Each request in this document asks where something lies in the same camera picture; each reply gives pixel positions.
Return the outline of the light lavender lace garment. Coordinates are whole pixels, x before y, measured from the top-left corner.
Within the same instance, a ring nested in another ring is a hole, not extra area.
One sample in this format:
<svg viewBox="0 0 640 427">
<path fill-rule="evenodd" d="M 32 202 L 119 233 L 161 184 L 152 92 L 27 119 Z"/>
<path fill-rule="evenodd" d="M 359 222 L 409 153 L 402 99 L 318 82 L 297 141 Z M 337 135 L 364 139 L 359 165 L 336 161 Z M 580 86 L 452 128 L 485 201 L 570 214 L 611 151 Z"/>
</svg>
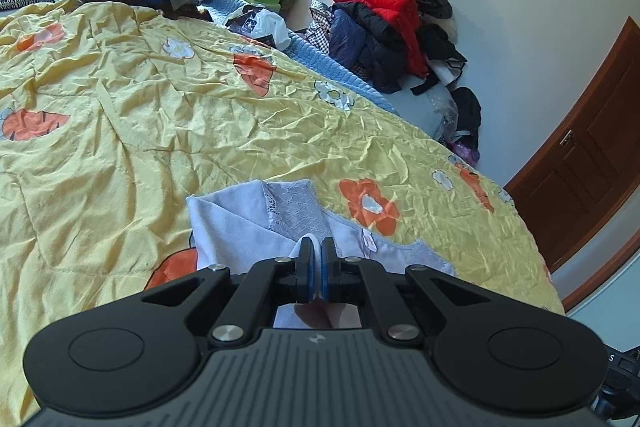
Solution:
<svg viewBox="0 0 640 427">
<path fill-rule="evenodd" d="M 454 275 L 454 267 L 419 239 L 409 245 L 390 240 L 399 220 L 393 202 L 375 194 L 368 184 L 343 182 L 350 219 L 323 208 L 314 184 L 250 181 L 204 196 L 186 199 L 192 227 L 192 243 L 198 254 L 196 267 L 225 265 L 242 274 L 258 261 L 295 258 L 302 240 L 314 247 L 314 300 L 304 305 L 285 305 L 277 311 L 274 325 L 285 329 L 348 329 L 358 327 L 356 308 L 328 303 L 320 295 L 323 239 L 333 239 L 340 257 L 372 259 L 392 273 L 409 265 L 428 267 Z"/>
</svg>

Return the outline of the black clothes pile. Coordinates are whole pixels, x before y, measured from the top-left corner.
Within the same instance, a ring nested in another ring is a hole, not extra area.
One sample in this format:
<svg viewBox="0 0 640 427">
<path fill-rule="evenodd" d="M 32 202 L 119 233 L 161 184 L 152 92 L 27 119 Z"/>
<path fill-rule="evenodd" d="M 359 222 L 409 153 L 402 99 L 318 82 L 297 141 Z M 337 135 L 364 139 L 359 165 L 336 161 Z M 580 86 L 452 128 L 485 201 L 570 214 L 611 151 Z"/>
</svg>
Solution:
<svg viewBox="0 0 640 427">
<path fill-rule="evenodd" d="M 462 76 L 468 62 L 456 48 L 458 30 L 454 9 L 449 0 L 414 1 L 420 18 L 416 31 L 419 49 L 435 77 L 449 86 Z"/>
</svg>

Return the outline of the dark navy jacket pile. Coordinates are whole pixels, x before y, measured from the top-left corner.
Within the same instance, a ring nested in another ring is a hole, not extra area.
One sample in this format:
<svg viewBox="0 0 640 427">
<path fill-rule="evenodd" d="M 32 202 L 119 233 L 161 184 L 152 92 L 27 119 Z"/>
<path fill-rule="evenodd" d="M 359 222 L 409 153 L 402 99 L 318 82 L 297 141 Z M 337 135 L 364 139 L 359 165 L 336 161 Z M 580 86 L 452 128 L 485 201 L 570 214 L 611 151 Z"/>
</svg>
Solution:
<svg viewBox="0 0 640 427">
<path fill-rule="evenodd" d="M 363 1 L 335 2 L 331 10 L 330 57 L 378 92 L 401 91 L 416 48 L 405 17 Z"/>
</svg>

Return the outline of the yellow carrot print quilt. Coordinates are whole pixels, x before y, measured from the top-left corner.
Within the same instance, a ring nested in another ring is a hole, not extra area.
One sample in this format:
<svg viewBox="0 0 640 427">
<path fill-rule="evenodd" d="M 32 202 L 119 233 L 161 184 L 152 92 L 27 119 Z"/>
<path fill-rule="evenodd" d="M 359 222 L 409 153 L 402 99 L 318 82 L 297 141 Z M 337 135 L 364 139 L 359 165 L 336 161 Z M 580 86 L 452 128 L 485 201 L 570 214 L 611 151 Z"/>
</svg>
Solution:
<svg viewBox="0 0 640 427">
<path fill-rule="evenodd" d="M 252 180 L 309 180 L 356 225 L 562 311 L 509 195 L 354 90 L 205 20 L 33 4 L 1 20 L 2 424 L 35 412 L 36 332 L 166 280 L 188 197 Z"/>
</svg>

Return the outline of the red puffer jacket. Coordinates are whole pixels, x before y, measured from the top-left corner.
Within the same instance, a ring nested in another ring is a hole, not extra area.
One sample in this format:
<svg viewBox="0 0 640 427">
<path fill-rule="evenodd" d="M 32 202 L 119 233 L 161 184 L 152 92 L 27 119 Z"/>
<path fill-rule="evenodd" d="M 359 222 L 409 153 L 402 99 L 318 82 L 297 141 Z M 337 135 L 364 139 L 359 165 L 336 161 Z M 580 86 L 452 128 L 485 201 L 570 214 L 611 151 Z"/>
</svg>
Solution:
<svg viewBox="0 0 640 427">
<path fill-rule="evenodd" d="M 334 2 L 361 2 L 367 5 L 395 28 L 407 46 L 408 73 L 425 78 L 428 75 L 424 54 L 420 49 L 416 32 L 421 21 L 416 0 L 333 0 Z"/>
</svg>

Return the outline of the brown wooden door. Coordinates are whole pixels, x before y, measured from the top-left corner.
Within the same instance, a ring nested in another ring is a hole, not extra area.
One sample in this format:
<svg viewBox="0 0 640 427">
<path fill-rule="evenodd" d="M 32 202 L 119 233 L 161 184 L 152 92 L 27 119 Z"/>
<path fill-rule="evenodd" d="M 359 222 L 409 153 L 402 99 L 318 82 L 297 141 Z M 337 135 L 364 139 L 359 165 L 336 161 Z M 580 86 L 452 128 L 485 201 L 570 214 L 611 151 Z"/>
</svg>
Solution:
<svg viewBox="0 0 640 427">
<path fill-rule="evenodd" d="M 639 26 L 627 18 L 570 113 L 506 184 L 553 272 L 639 185 Z"/>
</svg>

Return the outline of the blue knitted blanket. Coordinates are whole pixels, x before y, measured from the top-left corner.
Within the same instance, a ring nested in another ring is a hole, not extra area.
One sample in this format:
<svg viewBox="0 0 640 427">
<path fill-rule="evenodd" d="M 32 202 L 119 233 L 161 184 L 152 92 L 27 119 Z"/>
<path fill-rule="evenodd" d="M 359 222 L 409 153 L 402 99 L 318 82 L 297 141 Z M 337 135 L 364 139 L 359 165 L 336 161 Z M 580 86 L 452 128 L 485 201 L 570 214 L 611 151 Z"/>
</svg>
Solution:
<svg viewBox="0 0 640 427">
<path fill-rule="evenodd" d="M 228 15 L 244 5 L 246 5 L 246 2 L 243 0 L 206 0 L 204 2 L 204 6 L 209 10 L 214 22 L 219 25 L 224 23 Z M 311 69 L 323 78 L 338 83 L 363 98 L 367 98 L 374 105 L 386 110 L 386 112 L 398 116 L 396 108 L 380 92 L 332 60 L 331 57 L 320 52 L 303 38 L 300 38 L 294 31 L 290 30 L 288 33 L 290 34 L 291 43 L 284 53 L 289 58 Z"/>
</svg>

